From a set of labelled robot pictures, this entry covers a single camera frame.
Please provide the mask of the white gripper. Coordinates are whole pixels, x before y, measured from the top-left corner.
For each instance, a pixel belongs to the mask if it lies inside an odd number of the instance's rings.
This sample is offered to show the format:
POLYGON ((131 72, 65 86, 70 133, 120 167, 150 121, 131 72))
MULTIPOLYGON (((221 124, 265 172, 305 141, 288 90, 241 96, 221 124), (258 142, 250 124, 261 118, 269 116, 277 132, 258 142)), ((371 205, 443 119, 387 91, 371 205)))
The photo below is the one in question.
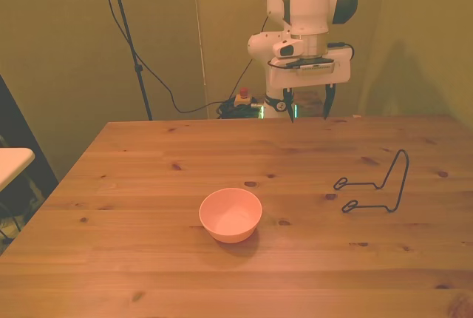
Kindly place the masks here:
POLYGON ((325 85, 323 117, 330 115, 336 95, 336 85, 350 80, 351 48, 330 48, 318 58, 273 58, 268 62, 268 83, 283 89, 283 101, 291 122, 294 122, 293 89, 325 85))

